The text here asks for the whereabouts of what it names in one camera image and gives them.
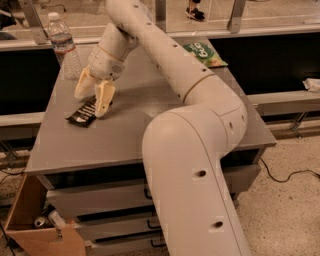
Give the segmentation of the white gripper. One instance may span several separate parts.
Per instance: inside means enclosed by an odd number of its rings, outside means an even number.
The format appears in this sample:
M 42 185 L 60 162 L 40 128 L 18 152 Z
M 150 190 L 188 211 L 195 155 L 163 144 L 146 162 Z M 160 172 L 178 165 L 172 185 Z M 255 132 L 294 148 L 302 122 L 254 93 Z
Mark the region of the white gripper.
M 88 57 L 88 65 L 81 72 L 74 90 L 74 97 L 82 100 L 88 97 L 95 84 L 95 78 L 104 80 L 95 86 L 95 116 L 103 117 L 109 108 L 115 93 L 115 86 L 109 79 L 116 80 L 124 70 L 124 63 L 112 57 L 104 49 L 95 45 Z

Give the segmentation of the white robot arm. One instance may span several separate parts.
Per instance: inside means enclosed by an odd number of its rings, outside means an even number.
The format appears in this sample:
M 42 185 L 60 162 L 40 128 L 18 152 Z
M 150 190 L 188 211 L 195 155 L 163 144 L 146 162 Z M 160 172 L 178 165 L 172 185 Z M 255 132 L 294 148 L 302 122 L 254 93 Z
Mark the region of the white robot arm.
M 182 101 L 145 130 L 142 158 L 170 256 L 251 256 L 221 159 L 242 140 L 247 110 L 217 75 L 170 38 L 140 0 L 107 0 L 111 19 L 74 92 L 106 114 L 123 62 L 142 46 Z

